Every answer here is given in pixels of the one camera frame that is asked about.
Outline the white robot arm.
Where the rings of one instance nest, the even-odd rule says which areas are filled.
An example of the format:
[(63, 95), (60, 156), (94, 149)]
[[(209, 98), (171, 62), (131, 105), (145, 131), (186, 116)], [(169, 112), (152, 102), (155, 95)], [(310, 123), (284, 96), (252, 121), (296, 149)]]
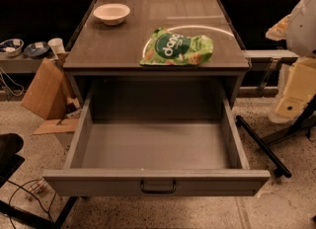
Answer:
[(266, 37), (284, 39), (287, 49), (298, 56), (269, 115), (274, 123), (287, 123), (298, 118), (316, 94), (316, 0), (300, 0)]

